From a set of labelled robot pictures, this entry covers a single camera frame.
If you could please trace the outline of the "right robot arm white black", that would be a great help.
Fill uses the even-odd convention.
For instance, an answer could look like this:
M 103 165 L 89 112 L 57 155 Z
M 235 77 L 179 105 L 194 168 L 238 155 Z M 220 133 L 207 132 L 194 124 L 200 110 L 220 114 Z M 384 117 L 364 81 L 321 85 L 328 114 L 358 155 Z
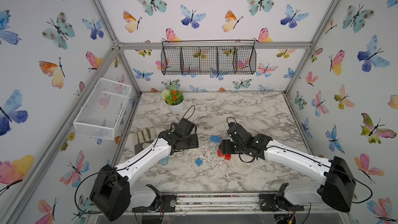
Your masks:
M 263 201 L 264 206 L 261 208 L 264 211 L 302 211 L 305 204 L 324 203 L 336 211 L 350 212 L 357 181 L 344 159 L 316 157 L 283 145 L 264 134 L 252 136 L 235 122 L 229 123 L 228 127 L 229 139 L 222 140 L 219 145 L 223 155 L 247 155 L 253 161 L 262 159 L 277 162 L 311 179 L 283 183 L 272 198 Z

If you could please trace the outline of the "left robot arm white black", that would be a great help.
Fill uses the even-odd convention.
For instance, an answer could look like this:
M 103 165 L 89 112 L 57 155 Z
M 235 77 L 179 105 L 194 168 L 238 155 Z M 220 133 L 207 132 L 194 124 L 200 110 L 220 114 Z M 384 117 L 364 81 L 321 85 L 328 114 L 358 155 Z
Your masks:
M 152 184 L 138 184 L 137 180 L 162 159 L 176 152 L 199 146 L 197 126 L 186 118 L 172 123 L 138 154 L 123 163 L 103 166 L 97 174 L 90 193 L 90 201 L 113 222 L 127 209 L 146 208 L 157 212 L 162 206 L 162 194 Z

